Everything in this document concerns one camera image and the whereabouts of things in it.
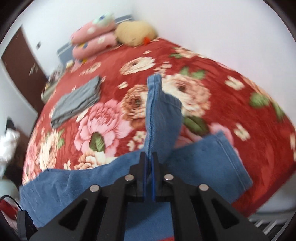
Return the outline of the blue denim jeans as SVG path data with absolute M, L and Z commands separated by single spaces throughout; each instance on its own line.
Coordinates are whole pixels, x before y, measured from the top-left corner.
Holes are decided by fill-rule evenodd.
M 147 135 L 144 147 L 133 152 L 146 154 L 146 198 L 144 202 L 128 203 L 123 240 L 162 240 L 174 237 L 170 203 L 155 202 L 152 198 L 151 159 L 154 152 L 158 155 L 159 163 L 165 165 L 169 173 L 193 186 L 208 185 L 231 205 L 252 186 L 252 180 L 241 159 L 222 132 L 176 148 L 175 144 L 183 121 L 181 102 L 163 92 L 162 78 L 158 74 L 148 78 L 147 87 L 149 89 L 145 109 Z M 112 175 L 124 167 L 123 164 L 114 161 L 111 162 Z M 21 206 L 28 213 L 29 183 L 20 190 Z

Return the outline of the red cylindrical object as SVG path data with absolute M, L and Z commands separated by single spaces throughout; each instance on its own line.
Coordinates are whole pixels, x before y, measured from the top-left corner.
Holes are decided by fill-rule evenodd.
M 18 205 L 12 199 L 4 198 L 1 200 L 1 211 L 11 220 L 17 220 L 19 210 Z

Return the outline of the white puffy jacket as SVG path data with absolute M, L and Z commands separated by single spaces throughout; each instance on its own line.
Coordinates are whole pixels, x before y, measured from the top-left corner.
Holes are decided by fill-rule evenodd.
M 8 128 L 6 133 L 1 136 L 0 160 L 1 160 L 1 179 L 4 176 L 7 166 L 12 161 L 16 148 L 19 144 L 20 133 L 17 130 Z

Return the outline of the black garment on chair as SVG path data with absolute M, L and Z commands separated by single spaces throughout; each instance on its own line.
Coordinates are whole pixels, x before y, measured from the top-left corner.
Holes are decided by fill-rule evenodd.
M 16 130 L 15 124 L 13 120 L 10 117 L 7 117 L 6 119 L 6 130 L 11 129 L 11 130 Z

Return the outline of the red floral bed blanket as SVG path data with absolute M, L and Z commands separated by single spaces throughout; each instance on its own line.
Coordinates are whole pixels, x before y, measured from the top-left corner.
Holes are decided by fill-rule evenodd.
M 157 153 L 171 173 L 207 182 L 245 215 L 295 173 L 295 128 L 260 86 L 164 39 L 118 46 L 72 67 L 31 135 L 21 197 L 67 204 Z

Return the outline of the folded grey pants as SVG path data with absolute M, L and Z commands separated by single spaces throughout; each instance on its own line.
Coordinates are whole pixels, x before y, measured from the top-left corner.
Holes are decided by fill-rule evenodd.
M 51 128 L 58 128 L 68 119 L 96 104 L 100 99 L 101 80 L 101 77 L 95 76 L 86 84 L 63 95 L 54 108 Z

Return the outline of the pale green nightstand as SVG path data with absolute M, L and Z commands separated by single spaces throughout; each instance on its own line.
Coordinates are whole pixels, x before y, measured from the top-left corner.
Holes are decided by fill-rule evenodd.
M 59 83 L 61 76 L 58 78 L 50 77 L 48 82 L 45 84 L 45 88 L 41 93 L 41 100 L 44 104 L 48 102 L 52 94 L 55 92 L 57 84 Z

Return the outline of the grey bed headboard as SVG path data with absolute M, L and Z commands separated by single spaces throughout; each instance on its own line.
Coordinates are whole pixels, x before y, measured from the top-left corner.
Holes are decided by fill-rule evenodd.
M 132 15 L 125 15 L 121 16 L 119 18 L 115 19 L 115 25 L 124 22 L 124 21 L 133 21 L 134 18 Z M 73 60 L 72 56 L 72 50 L 74 49 L 74 46 L 70 43 L 66 43 L 63 45 L 60 49 L 57 50 L 57 56 L 60 60 L 60 63 L 63 65 L 63 67 L 66 67 L 66 64 L 68 61 Z

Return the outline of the dark brown wooden door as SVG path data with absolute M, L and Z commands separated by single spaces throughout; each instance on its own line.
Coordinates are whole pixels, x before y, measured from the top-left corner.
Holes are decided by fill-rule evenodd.
M 37 113 L 41 113 L 45 105 L 41 100 L 41 93 L 47 78 L 34 58 L 22 28 L 19 28 L 10 40 L 1 60 L 22 96 Z M 39 70 L 29 76 L 30 68 L 34 63 L 38 65 Z

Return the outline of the lower pink floral quilt roll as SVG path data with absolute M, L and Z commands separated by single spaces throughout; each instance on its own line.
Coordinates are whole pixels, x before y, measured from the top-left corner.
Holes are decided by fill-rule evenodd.
M 72 56 L 74 59 L 86 59 L 116 45 L 115 32 L 109 32 L 75 46 L 72 50 Z

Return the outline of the pink floral quilt roll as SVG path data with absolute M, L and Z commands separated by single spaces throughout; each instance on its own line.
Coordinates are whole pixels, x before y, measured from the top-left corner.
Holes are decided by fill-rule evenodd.
M 72 50 L 72 56 L 74 59 L 86 59 L 116 45 L 115 32 L 109 32 L 75 46 Z
M 114 29 L 114 14 L 104 14 L 101 17 L 86 23 L 75 31 L 70 37 L 70 43 L 73 45 L 79 45 Z

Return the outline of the tan duck plush pillow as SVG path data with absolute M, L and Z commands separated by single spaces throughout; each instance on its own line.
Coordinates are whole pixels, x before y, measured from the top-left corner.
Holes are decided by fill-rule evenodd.
M 158 37 L 154 27 L 145 21 L 125 21 L 115 30 L 117 40 L 127 46 L 147 45 Z

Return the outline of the upper pink floral quilt roll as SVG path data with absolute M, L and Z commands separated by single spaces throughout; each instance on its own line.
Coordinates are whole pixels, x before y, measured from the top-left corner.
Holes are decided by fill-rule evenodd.
M 101 17 L 86 23 L 75 31 L 70 37 L 70 43 L 73 45 L 79 45 L 114 29 L 114 14 L 104 14 Z

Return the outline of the black wall switch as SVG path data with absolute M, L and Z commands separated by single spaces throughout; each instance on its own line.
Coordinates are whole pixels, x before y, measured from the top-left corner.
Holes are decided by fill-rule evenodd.
M 36 45 L 36 49 L 38 50 L 41 47 L 41 42 L 38 42 L 38 44 Z

